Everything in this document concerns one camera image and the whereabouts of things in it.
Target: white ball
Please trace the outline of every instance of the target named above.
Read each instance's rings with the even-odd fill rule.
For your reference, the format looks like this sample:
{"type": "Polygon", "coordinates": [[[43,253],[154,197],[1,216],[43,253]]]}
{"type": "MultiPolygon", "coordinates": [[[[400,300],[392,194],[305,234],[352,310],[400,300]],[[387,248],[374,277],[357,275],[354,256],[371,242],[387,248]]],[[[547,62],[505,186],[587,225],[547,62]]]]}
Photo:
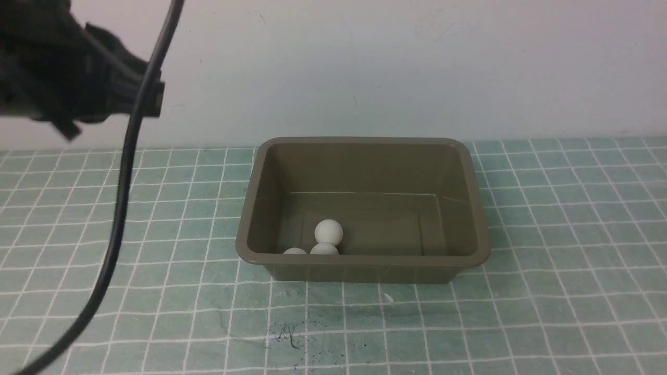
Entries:
{"type": "Polygon", "coordinates": [[[315,255],[338,255],[338,250],[334,245],[327,244],[323,242],[313,246],[313,249],[310,250],[310,254],[315,255]]]}
{"type": "Polygon", "coordinates": [[[315,227],[315,240],[337,246],[343,240],[343,227],[333,219],[322,220],[315,227]]]}
{"type": "Polygon", "coordinates": [[[289,248],[283,254],[306,254],[306,252],[299,248],[289,248]]]}

